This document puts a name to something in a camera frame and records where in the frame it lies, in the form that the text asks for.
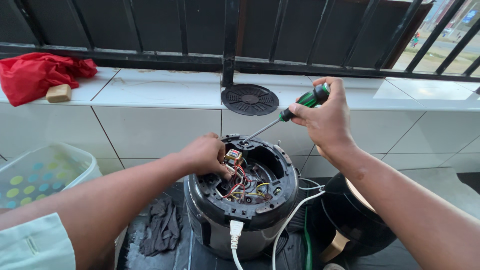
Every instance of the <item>polka dot container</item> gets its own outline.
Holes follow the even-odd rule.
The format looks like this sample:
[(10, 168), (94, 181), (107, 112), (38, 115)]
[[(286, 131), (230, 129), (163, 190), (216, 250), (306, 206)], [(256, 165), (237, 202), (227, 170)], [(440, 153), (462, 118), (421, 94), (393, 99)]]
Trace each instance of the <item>polka dot container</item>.
[(99, 176), (90, 153), (51, 143), (0, 167), (0, 208), (17, 208)]

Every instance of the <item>hand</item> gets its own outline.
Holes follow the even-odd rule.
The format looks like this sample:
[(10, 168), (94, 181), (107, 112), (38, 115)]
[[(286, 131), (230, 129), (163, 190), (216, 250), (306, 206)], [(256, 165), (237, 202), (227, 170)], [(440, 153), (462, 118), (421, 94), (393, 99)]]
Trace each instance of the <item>hand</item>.
[(232, 176), (232, 173), (220, 164), (225, 156), (225, 144), (213, 132), (196, 138), (179, 154), (187, 161), (191, 173), (197, 175), (216, 173), (225, 179)]
[(318, 152), (327, 158), (329, 151), (334, 151), (336, 147), (355, 146), (355, 142), (350, 133), (350, 109), (345, 97), (343, 80), (323, 77), (315, 80), (313, 86), (325, 82), (330, 85), (331, 92), (322, 106), (308, 108), (293, 103), (288, 108), (296, 115), (292, 122), (307, 127), (308, 135), (317, 145)]

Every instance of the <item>red plastic bag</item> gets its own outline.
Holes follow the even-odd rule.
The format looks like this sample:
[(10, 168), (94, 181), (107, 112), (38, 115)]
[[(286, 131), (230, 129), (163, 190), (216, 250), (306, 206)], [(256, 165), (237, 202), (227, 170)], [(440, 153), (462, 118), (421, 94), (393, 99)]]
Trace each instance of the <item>red plastic bag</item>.
[(0, 60), (1, 88), (15, 107), (44, 97), (51, 86), (68, 84), (77, 88), (75, 77), (91, 78), (95, 74), (92, 59), (32, 52)]

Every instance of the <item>person's left hand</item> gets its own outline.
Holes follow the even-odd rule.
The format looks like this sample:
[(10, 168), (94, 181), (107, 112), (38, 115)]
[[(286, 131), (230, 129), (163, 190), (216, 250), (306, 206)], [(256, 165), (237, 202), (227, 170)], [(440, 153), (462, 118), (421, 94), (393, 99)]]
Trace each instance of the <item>person's left hand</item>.
[(216, 173), (225, 179), (232, 176), (232, 173), (221, 164), (225, 156), (225, 144), (213, 132), (196, 138), (179, 153), (186, 159), (191, 173), (197, 175)]

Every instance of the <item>sign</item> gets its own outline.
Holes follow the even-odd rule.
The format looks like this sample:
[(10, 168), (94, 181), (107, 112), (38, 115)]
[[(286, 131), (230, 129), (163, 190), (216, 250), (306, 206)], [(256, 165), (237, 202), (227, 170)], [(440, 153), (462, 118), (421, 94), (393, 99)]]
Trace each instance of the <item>sign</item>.
[(476, 10), (471, 10), (467, 13), (467, 15), (465, 15), (465, 17), (463, 17), (463, 20), (462, 22), (463, 23), (466, 23), (468, 24), (470, 22), (470, 20), (475, 17), (475, 15), (477, 14), (477, 11)]

